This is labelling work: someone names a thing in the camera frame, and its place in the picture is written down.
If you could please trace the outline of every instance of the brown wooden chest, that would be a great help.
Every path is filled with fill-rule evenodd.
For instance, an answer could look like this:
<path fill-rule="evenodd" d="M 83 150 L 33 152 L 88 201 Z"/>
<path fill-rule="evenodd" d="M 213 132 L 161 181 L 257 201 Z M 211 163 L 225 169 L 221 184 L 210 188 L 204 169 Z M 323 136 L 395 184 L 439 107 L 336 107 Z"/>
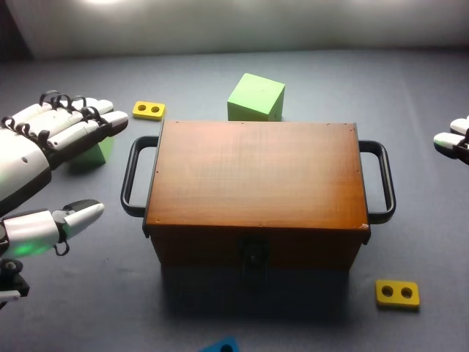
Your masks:
<path fill-rule="evenodd" d="M 146 207 L 129 204 L 138 154 L 157 147 Z M 369 213 L 360 152 L 380 160 L 387 211 Z M 124 209 L 164 265 L 348 270 L 396 206 L 387 153 L 354 123 L 164 122 L 130 152 Z"/>

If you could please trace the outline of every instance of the yellow block with two holes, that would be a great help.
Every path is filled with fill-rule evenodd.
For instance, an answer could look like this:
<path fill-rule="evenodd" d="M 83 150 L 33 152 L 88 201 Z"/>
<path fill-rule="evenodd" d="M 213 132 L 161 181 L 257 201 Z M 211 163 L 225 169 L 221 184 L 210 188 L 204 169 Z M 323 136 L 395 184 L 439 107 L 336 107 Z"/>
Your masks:
<path fill-rule="evenodd" d="M 132 114 L 137 119 L 161 121 L 165 111 L 164 104 L 137 101 Z"/>
<path fill-rule="evenodd" d="M 418 286 L 415 282 L 377 280 L 376 302 L 379 306 L 417 309 Z"/>

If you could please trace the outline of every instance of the green block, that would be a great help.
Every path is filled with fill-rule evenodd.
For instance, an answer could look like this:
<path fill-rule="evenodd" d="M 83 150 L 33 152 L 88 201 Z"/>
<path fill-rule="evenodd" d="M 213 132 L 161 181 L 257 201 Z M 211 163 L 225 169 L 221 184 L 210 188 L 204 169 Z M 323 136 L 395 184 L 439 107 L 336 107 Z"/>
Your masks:
<path fill-rule="evenodd" d="M 228 121 L 281 121 L 285 84 L 245 73 L 228 99 Z"/>
<path fill-rule="evenodd" d="M 85 153 L 74 158 L 70 162 L 70 165 L 74 168 L 88 168 L 103 165 L 109 159 L 113 145 L 114 138 L 108 137 L 91 149 L 88 149 Z"/>

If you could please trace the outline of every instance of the gray tabletop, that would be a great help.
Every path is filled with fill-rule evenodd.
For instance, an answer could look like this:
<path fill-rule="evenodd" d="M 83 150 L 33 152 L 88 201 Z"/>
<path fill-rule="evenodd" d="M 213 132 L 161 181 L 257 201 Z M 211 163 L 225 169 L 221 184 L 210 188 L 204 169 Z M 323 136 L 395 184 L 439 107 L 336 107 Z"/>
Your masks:
<path fill-rule="evenodd" d="M 469 115 L 469 54 L 317 51 L 166 56 L 0 66 L 0 107 L 12 114 L 58 89 L 111 100 L 131 115 L 137 100 L 166 117 L 226 120 L 226 100 L 249 72 L 287 85 L 284 121 L 356 122 L 361 139 L 388 149 L 397 210 L 372 227 L 348 275 L 271 271 L 264 291 L 235 269 L 162 271 L 141 219 L 119 192 L 132 142 L 160 124 L 130 118 L 109 162 L 76 175 L 67 165 L 18 210 L 106 205 L 71 240 L 66 257 L 23 260 L 29 297 L 0 311 L 1 351 L 199 351 L 224 337 L 241 351 L 468 351 L 469 166 L 437 153 L 432 137 Z M 144 203 L 154 150 L 142 153 L 132 201 Z M 383 209 L 378 162 L 363 156 L 370 210 Z M 418 313 L 381 311 L 374 281 L 417 282 Z"/>

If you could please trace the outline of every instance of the black handle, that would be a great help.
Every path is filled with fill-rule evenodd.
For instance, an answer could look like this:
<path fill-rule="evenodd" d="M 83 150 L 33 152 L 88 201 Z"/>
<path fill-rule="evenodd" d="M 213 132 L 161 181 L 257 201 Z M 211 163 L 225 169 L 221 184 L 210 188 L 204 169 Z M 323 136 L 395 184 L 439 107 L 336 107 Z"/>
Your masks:
<path fill-rule="evenodd" d="M 130 194 L 132 193 L 133 178 L 135 177 L 137 163 L 139 162 L 139 154 L 144 148 L 157 147 L 158 138 L 158 136 L 140 137 L 134 141 L 132 148 L 130 149 L 127 169 L 125 170 L 124 182 L 122 183 L 122 190 L 120 193 L 120 202 L 125 212 L 136 218 L 143 218 L 145 216 L 145 207 L 129 204 Z"/>
<path fill-rule="evenodd" d="M 381 180 L 383 182 L 384 199 L 386 201 L 386 211 L 369 213 L 370 224 L 384 224 L 388 222 L 394 211 L 396 211 L 396 195 L 394 193 L 391 169 L 389 168 L 388 152 L 384 146 L 375 141 L 358 141 L 360 153 L 373 153 L 380 161 Z"/>

